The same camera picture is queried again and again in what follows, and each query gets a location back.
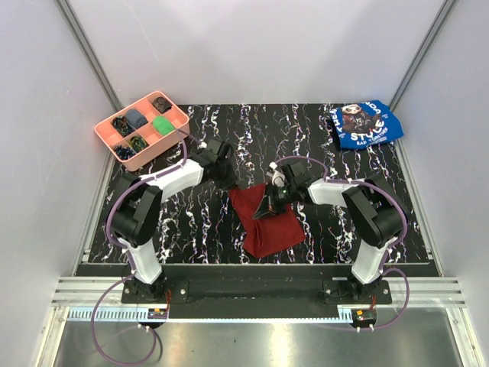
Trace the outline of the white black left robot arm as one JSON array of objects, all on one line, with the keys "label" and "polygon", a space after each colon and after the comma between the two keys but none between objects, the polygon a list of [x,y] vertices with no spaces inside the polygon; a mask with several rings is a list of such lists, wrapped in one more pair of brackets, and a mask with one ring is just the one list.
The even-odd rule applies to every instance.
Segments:
[{"label": "white black left robot arm", "polygon": [[184,149],[183,158],[163,170],[142,176],[127,173],[119,180],[105,215],[105,235],[128,256],[128,279],[147,302],[158,302],[165,292],[164,271],[153,242],[161,204],[207,181],[221,190],[233,187],[233,154],[231,144],[211,139],[192,153]]}]

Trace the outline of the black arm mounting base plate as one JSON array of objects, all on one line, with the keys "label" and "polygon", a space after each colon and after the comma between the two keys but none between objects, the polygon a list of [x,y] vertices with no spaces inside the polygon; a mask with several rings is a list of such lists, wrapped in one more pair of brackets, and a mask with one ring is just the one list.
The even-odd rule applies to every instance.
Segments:
[{"label": "black arm mounting base plate", "polygon": [[348,265],[165,265],[154,285],[128,281],[125,304],[170,302],[174,319],[312,319],[338,306],[390,305],[385,280],[363,286]]}]

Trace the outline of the red cloth napkin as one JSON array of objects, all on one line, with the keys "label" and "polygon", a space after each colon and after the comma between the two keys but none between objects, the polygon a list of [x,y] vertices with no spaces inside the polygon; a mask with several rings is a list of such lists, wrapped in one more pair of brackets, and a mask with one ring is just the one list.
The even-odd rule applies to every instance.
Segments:
[{"label": "red cloth napkin", "polygon": [[290,205],[284,214],[253,219],[265,192],[265,184],[228,191],[232,206],[246,233],[243,247],[255,258],[263,258],[293,247],[305,240],[305,233]]}]

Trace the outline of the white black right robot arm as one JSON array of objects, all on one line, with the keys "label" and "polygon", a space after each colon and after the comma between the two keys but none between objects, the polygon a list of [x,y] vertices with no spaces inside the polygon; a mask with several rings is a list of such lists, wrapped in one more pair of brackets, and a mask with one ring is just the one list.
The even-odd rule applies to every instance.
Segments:
[{"label": "white black right robot arm", "polygon": [[356,303],[372,297],[382,278],[387,253],[403,240],[408,227],[406,210],[387,182],[379,176],[361,180],[315,178],[299,161],[281,166],[271,163],[267,176],[269,181],[254,219],[282,215],[295,202],[347,209],[361,244],[339,293]]}]

